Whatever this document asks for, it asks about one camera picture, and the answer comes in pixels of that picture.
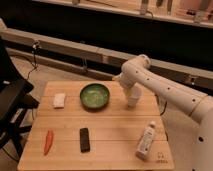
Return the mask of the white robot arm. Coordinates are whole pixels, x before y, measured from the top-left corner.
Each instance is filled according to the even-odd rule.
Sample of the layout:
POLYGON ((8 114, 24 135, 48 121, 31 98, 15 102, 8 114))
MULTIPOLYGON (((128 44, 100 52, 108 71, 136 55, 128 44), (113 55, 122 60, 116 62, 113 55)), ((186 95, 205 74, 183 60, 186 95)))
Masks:
POLYGON ((114 77, 128 92, 136 83, 162 96, 197 122, 192 171, 213 171, 213 97, 189 88, 149 70, 151 61, 141 54, 124 62, 121 73, 114 77))

